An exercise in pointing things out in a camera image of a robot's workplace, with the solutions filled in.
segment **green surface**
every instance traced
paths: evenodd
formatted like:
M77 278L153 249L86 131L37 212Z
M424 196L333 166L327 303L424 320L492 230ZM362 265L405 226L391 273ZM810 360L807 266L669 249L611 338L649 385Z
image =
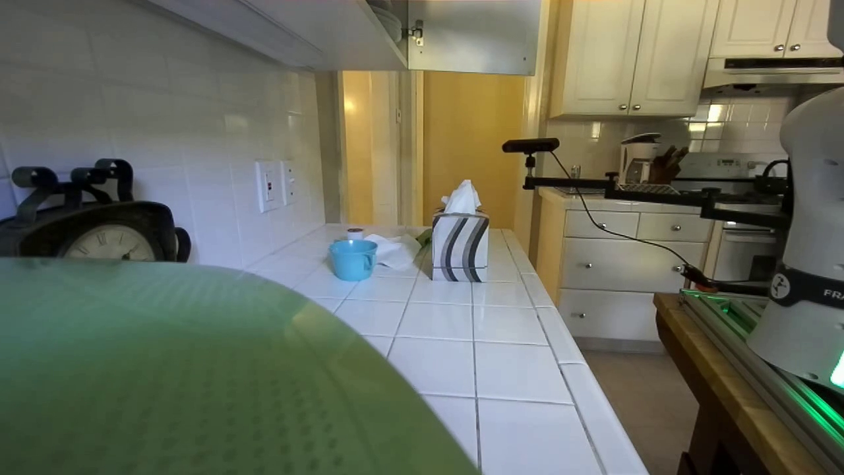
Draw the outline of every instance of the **green surface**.
M245 273L0 259L0 472L475 472L356 332Z
M711 292L699 292L699 291L683 291L685 299L702 300L711 313L739 335L739 341L745 341L749 332L757 327L757 317L751 317L741 303L733 300L733 295L711 295ZM836 440L836 445L844 449L844 418L840 418L840 404L834 406L828 404L818 385L810 385L798 377L781 379L781 389L786 397L828 435Z

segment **white tile backsplash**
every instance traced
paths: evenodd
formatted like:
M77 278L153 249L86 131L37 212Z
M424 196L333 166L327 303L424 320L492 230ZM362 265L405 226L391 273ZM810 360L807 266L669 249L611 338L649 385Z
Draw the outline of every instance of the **white tile backsplash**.
M15 166L69 174L115 156L198 265L251 266L323 222L313 73L135 0L2 3L0 69L2 217L25 196L8 192ZM292 166L290 205L257 213L253 160Z
M549 122L544 134L559 138L557 156L579 178L603 178L616 172L616 145L635 131L658 131L657 154L669 145L691 145L694 154L736 154L753 159L786 159L781 127L797 106L801 86L757 86L757 89L707 89L699 110L677 118L567 118ZM720 104L716 123L707 123L708 106ZM559 178L559 166L544 159L544 174Z

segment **kitchen counter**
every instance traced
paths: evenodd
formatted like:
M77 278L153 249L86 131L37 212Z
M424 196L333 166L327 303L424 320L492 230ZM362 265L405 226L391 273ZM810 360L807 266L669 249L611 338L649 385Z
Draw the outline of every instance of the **kitchen counter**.
M323 261L336 236L343 226L304 236L253 273L381 350L484 475L646 472L511 233L489 233L479 284L429 280L420 266L339 282Z

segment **cabinet door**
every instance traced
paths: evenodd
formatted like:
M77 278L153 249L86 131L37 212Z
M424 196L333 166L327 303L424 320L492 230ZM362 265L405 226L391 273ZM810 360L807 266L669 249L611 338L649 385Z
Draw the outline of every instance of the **cabinet door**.
M658 341L654 292L567 291L559 313L575 338Z
M409 65L424 71L532 73L541 0L409 3L424 36L409 43Z
M840 50L826 39L828 3L831 0L797 3L789 44L786 44L789 59L840 56Z
M638 226L638 213L591 212L591 217L596 220L596 225L621 236L635 236L635 226ZM596 225L588 220L584 212L565 213L565 236L616 241L615 236L606 236Z
M640 213L638 237L646 241L708 241L711 222L697 213Z
M704 242L665 242L685 261L702 265ZM565 291L675 292L683 287L681 259L635 241L565 241Z
M649 0L635 59L629 110L694 113L707 71L716 0Z
M550 115L625 113L642 0L569 0L559 7Z

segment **wooden cabinet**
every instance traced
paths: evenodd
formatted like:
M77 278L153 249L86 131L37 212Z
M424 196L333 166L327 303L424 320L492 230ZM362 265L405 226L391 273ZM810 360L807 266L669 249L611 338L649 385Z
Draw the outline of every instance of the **wooden cabinet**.
M151 0L292 69L532 73L541 0Z
M716 0L565 0L549 115L685 115L707 69Z
M578 197L541 191L532 261L579 341L658 342L654 292L683 287L681 259L635 242L654 241L702 266L711 222L699 208L584 197L591 217L632 241L596 230Z
M720 0L714 59L836 59L826 39L831 0Z

